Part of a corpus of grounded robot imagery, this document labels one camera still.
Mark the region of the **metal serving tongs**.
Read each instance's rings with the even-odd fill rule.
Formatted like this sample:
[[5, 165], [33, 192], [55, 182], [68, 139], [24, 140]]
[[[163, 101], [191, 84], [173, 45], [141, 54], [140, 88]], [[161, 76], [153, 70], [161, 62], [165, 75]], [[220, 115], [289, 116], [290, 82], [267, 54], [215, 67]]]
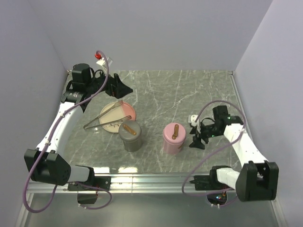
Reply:
[[83, 126], [86, 131], [97, 132], [104, 129], [110, 133], [118, 133], [119, 127], [127, 120], [135, 120], [134, 108], [120, 100], [107, 104], [100, 114]]

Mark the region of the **pink round lid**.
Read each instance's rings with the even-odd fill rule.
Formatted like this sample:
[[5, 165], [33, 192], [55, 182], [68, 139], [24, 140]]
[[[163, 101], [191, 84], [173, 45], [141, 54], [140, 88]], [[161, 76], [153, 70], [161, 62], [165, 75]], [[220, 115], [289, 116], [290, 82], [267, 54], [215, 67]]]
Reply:
[[179, 123], [169, 123], [163, 129], [163, 138], [172, 145], [182, 144], [186, 139], [186, 129]]

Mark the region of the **pink cylindrical container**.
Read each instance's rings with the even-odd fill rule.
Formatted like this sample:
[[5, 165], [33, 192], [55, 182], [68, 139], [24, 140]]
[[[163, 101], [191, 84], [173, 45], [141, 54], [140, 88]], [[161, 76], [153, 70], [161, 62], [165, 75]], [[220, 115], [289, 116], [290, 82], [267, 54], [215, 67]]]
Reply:
[[182, 150], [184, 142], [181, 143], [169, 143], [168, 141], [163, 141], [163, 151], [170, 155], [175, 155]]

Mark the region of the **grey round lid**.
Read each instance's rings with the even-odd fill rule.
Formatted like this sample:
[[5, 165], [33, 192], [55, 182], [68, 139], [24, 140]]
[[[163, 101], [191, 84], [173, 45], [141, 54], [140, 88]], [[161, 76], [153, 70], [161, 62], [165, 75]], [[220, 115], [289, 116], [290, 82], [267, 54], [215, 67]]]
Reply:
[[140, 138], [142, 133], [141, 126], [136, 121], [125, 121], [118, 130], [118, 135], [122, 141], [134, 142]]

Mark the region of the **grey cylindrical container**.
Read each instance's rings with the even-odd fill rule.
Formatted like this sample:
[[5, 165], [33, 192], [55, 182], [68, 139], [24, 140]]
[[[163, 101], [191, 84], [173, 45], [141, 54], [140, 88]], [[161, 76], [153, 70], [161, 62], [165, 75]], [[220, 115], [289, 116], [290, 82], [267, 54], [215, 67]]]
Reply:
[[122, 139], [122, 143], [123, 143], [124, 149], [126, 151], [136, 152], [142, 147], [143, 141], [142, 141], [141, 137], [138, 137], [134, 140]]

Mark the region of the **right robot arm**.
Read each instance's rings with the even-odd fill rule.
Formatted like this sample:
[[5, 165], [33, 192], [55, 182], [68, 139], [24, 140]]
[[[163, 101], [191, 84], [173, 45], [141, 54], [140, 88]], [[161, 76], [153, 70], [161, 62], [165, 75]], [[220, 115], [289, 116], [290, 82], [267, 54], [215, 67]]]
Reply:
[[191, 181], [197, 191], [232, 188], [240, 201], [272, 201], [276, 198], [279, 168], [269, 162], [249, 137], [239, 116], [229, 114], [227, 106], [213, 108], [212, 124], [205, 125], [197, 115], [190, 115], [193, 141], [191, 148], [205, 149], [210, 138], [224, 136], [232, 145], [241, 171], [230, 166], [213, 166], [208, 175], [195, 175]]

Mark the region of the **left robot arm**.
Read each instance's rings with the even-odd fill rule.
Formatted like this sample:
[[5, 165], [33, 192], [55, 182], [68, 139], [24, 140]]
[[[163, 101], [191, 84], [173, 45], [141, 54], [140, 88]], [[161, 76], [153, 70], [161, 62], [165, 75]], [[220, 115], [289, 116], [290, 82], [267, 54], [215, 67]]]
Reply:
[[71, 70], [72, 79], [61, 97], [57, 116], [43, 140], [35, 149], [28, 149], [24, 159], [30, 179], [35, 182], [65, 185], [79, 182], [84, 190], [91, 190], [96, 184], [92, 167], [71, 166], [63, 153], [67, 140], [80, 117], [84, 114], [88, 101], [98, 90], [121, 99], [133, 92], [119, 78], [118, 74], [104, 74], [94, 70], [86, 63], [79, 63]]

